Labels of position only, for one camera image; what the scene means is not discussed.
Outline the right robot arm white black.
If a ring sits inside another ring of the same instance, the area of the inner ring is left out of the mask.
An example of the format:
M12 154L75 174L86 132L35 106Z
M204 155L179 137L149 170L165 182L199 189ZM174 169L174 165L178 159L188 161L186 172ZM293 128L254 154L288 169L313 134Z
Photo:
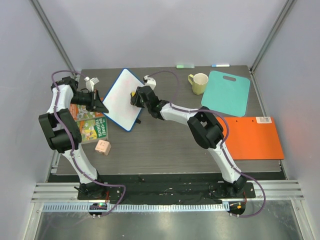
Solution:
M213 157L218 165L226 193L233 198L244 191L247 178L235 164L226 146L224 128L207 107L191 109L160 100L150 86L138 87L130 94L130 103L147 108L149 114L163 121L173 121L189 127L195 142Z

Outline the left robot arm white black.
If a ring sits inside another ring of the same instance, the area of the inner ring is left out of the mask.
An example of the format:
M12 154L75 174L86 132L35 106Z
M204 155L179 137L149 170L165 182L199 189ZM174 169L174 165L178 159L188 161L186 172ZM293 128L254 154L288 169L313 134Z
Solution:
M78 192L86 197L100 200L107 187L97 169L88 160L82 148L81 131L72 117L70 105L84 106L90 112L108 113L98 90L78 91L78 81L67 76L53 81L51 105L45 114L38 117L45 139L52 150L69 160L79 178Z

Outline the blue framed whiteboard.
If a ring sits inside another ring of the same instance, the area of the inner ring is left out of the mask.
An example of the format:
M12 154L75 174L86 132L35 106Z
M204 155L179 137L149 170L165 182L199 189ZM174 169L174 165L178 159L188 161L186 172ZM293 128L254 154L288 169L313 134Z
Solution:
M132 130L142 110L131 105L131 93L143 85L131 71L124 68L103 99L102 103L108 109L104 115L127 132Z

